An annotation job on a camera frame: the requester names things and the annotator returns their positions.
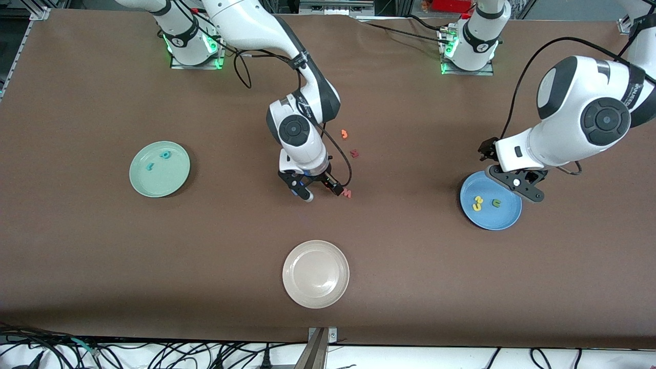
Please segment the blue plate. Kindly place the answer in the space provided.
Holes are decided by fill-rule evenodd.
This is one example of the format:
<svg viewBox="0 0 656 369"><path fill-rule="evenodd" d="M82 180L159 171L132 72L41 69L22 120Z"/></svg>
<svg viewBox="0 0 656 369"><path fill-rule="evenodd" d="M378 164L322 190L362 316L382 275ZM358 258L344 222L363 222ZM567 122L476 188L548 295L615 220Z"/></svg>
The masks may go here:
<svg viewBox="0 0 656 369"><path fill-rule="evenodd" d="M476 196L483 198L480 212L473 210ZM493 199L500 199L501 207L492 206ZM475 172L464 180L459 201L462 212L473 224L490 231L501 231L513 226L523 209L520 196L488 178L483 171Z"/></svg>

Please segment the beige plate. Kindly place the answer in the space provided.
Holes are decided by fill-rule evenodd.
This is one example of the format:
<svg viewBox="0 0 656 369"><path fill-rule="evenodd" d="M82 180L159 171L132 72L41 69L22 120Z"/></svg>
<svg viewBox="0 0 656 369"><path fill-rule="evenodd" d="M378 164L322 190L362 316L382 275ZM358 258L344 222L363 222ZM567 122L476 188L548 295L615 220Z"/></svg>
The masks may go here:
<svg viewBox="0 0 656 369"><path fill-rule="evenodd" d="M325 240L309 240L290 251L282 268L288 296L303 308L323 309L344 295L351 277L344 253Z"/></svg>

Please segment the red box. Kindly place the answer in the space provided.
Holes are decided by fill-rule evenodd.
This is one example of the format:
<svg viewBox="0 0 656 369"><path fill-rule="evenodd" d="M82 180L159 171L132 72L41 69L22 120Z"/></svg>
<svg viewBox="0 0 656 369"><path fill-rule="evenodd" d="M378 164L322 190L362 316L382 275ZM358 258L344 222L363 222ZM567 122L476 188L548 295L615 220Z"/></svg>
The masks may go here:
<svg viewBox="0 0 656 369"><path fill-rule="evenodd" d="M474 0L429 0L430 8L438 12L466 13Z"/></svg>

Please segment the mint green plate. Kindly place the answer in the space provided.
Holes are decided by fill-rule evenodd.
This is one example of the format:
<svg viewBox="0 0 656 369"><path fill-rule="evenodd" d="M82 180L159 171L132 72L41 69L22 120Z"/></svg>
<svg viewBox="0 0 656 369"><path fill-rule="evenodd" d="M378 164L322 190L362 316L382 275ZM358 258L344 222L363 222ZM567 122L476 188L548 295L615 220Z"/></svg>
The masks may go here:
<svg viewBox="0 0 656 369"><path fill-rule="evenodd" d="M162 159L160 154L169 150L171 157ZM146 166L154 163L152 171ZM129 180L133 189L148 198L163 198L178 191L191 170L190 156L181 145L172 141L157 141L141 149L133 157L129 168Z"/></svg>

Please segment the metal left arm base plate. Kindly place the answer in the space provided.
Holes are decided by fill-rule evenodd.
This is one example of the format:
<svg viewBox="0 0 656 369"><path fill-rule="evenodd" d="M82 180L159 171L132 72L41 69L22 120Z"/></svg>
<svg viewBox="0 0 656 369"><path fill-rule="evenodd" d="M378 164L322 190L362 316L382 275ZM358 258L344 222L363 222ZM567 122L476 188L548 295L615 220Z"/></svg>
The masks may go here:
<svg viewBox="0 0 656 369"><path fill-rule="evenodd" d="M466 53L466 42L459 40L455 28L441 27L436 31L438 40L442 40L440 45L441 73L455 75L482 75L488 76L494 74L492 58L494 51L483 52L481 54ZM480 61L486 61L480 69L469 70L461 66L477 66Z"/></svg>

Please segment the aluminium profile bracket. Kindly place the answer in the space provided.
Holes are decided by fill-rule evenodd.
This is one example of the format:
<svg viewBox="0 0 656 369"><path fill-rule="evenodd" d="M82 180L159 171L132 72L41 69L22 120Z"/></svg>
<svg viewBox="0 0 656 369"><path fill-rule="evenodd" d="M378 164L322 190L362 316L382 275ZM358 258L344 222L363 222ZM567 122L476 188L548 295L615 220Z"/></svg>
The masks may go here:
<svg viewBox="0 0 656 369"><path fill-rule="evenodd" d="M337 327L311 327L309 341L294 369L325 369L330 343L337 342Z"/></svg>

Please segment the grey metal frame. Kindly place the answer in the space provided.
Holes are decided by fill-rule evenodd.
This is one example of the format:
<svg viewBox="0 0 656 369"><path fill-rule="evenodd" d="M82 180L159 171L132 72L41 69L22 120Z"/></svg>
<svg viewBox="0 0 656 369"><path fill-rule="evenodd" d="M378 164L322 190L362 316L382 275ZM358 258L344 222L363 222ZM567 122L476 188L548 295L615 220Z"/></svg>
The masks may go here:
<svg viewBox="0 0 656 369"><path fill-rule="evenodd" d="M299 0L298 13L303 15L375 16L374 0Z"/></svg>

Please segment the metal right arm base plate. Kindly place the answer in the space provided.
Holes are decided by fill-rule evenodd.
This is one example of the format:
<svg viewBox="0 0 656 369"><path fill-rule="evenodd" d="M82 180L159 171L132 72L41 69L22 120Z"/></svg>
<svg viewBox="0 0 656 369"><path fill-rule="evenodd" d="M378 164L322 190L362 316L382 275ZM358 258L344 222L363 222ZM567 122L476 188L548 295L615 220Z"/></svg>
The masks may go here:
<svg viewBox="0 0 656 369"><path fill-rule="evenodd" d="M210 24L201 24L199 30L185 40L171 35L164 35L167 51L171 56L173 69L221 70L223 69L226 49L219 42L222 40L218 31Z"/></svg>

